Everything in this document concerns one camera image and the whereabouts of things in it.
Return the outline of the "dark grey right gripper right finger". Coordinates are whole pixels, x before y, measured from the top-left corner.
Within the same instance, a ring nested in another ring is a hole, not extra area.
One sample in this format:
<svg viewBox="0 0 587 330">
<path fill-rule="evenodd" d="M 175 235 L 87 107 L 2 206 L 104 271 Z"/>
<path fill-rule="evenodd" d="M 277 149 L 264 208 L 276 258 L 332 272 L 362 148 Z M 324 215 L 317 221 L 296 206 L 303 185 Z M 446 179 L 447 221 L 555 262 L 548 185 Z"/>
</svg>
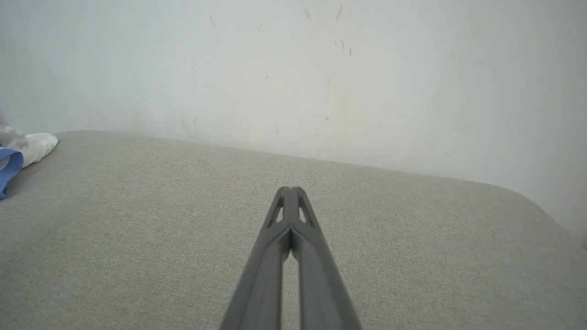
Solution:
<svg viewBox="0 0 587 330">
<path fill-rule="evenodd" d="M 292 188 L 295 216 L 291 232 L 299 265 L 302 330 L 360 330 L 358 313 L 336 266 L 306 192 Z"/>
</svg>

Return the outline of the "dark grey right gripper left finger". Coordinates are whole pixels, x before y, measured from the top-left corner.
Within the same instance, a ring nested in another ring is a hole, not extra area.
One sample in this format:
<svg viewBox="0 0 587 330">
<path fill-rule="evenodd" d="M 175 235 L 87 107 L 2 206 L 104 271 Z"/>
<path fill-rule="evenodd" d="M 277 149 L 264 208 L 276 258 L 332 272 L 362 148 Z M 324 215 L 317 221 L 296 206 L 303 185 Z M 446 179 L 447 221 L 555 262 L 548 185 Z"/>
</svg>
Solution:
<svg viewBox="0 0 587 330">
<path fill-rule="evenodd" d="M 229 301 L 222 330 L 280 330 L 282 270 L 289 253 L 287 221 L 277 221 L 288 187 L 277 190 Z"/>
</svg>

